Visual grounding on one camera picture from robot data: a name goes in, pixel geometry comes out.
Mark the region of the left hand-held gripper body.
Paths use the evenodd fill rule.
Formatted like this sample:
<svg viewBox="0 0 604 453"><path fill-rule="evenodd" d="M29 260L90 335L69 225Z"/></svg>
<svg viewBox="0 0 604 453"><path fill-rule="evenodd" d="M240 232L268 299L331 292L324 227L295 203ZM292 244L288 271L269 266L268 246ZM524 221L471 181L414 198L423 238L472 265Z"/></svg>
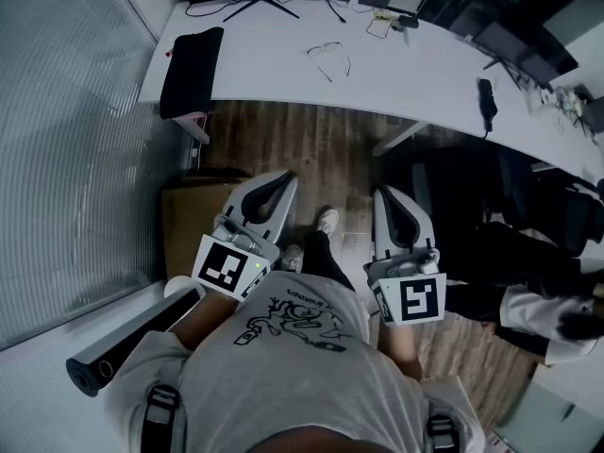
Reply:
<svg viewBox="0 0 604 453"><path fill-rule="evenodd" d="M275 243L233 221L215 217L214 230L202 236L192 279L237 301L246 300L280 257Z"/></svg>

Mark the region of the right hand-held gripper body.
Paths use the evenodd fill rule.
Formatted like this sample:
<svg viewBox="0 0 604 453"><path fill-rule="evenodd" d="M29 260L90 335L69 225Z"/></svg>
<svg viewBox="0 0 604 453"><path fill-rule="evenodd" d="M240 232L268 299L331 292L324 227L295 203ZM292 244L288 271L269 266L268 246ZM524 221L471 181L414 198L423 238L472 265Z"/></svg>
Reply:
<svg viewBox="0 0 604 453"><path fill-rule="evenodd" d="M444 318L446 274L439 271L439 259L440 252L430 248L364 266L385 325L415 325Z"/></svg>

